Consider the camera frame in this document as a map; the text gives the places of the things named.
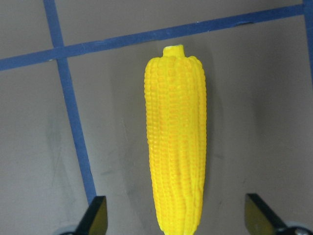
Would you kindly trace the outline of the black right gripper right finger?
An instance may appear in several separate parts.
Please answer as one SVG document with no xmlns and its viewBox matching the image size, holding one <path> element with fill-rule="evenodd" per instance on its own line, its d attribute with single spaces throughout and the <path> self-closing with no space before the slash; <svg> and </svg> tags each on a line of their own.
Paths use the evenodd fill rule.
<svg viewBox="0 0 313 235">
<path fill-rule="evenodd" d="M 256 193 L 245 195 L 245 226 L 250 235 L 278 235 L 286 224 Z"/>
</svg>

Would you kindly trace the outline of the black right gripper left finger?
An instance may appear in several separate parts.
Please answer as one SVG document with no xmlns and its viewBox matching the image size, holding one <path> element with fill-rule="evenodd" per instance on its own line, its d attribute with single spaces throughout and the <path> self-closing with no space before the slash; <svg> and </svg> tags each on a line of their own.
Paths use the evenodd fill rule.
<svg viewBox="0 0 313 235">
<path fill-rule="evenodd" d="M 96 196 L 92 200 L 75 235 L 105 235 L 108 229 L 108 214 L 106 196 Z"/>
</svg>

